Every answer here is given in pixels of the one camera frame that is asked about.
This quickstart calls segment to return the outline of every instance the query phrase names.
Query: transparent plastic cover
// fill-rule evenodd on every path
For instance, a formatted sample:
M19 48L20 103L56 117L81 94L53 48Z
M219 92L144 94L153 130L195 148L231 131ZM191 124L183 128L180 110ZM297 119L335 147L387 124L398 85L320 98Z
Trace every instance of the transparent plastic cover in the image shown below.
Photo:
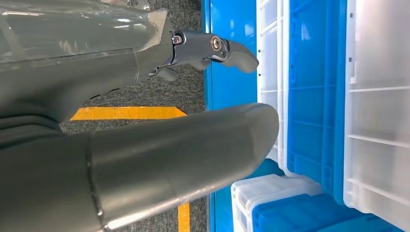
M41 60L45 65L158 45L167 11L142 9L90 0L2 1L0 64Z

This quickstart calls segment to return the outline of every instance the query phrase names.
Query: robotic hand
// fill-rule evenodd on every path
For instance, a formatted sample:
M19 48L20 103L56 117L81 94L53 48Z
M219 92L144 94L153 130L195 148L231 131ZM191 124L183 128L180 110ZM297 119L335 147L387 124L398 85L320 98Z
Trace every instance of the robotic hand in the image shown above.
M160 66L149 75L159 75L167 81L174 81L178 73L169 67L190 64L205 70L211 61L227 67L251 73L259 65L256 57L242 44L222 39L214 34L194 31L172 31L173 57L168 64Z
M211 61L252 72L255 56L217 35L174 31L163 11L93 0L0 1L0 231L109 231L252 173L278 115L249 104L66 135L59 123L98 94Z

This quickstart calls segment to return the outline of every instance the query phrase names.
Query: yellow line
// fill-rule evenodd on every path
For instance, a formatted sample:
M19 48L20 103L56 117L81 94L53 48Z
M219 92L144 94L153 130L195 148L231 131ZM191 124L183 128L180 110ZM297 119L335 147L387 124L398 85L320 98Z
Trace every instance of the yellow line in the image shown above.
M175 107L80 108L71 120L168 119L186 114ZM178 232L190 232L190 204L178 206Z
M178 232L190 232L190 204L178 206Z
M88 107L80 108L71 120L169 119L184 115L175 107Z

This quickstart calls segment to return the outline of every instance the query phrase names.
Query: robotic finger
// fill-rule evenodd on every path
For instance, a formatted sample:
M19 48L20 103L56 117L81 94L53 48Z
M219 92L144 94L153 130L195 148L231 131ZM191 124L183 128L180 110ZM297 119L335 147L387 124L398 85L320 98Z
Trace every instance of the robotic finger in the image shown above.
M259 62L255 55L245 46L235 41L220 38L215 34L195 31L171 32L173 57L169 63L158 67L150 75L163 76L166 80L175 80L177 73L169 67L189 64L196 69L204 70L210 63L221 63L226 67L237 67L245 73L256 70Z

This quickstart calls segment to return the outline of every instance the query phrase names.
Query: bolt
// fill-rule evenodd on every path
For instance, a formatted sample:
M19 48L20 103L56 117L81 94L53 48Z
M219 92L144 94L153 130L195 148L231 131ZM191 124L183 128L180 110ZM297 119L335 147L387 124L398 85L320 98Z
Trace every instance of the bolt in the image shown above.
M214 35L211 38L211 47L214 51L218 52L221 48L221 40L218 36Z
M172 44L177 45L177 44L182 44L182 42L183 42L183 40L182 40L182 37L180 35L174 35L172 37Z

